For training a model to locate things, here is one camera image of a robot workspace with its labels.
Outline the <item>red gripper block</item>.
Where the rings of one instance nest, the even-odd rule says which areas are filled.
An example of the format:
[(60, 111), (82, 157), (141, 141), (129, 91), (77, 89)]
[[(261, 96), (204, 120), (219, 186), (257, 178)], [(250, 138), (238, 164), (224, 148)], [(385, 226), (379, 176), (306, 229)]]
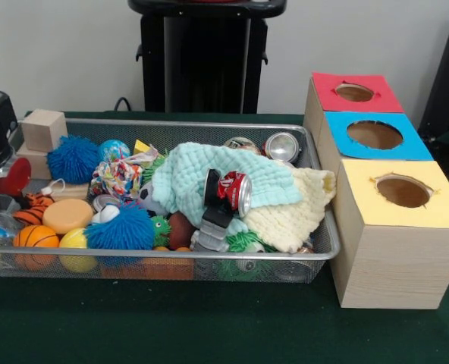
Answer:
[(30, 208), (30, 201), (22, 193), (30, 182), (31, 166), (26, 158), (13, 157), (0, 167), (0, 194), (13, 196), (22, 209)]

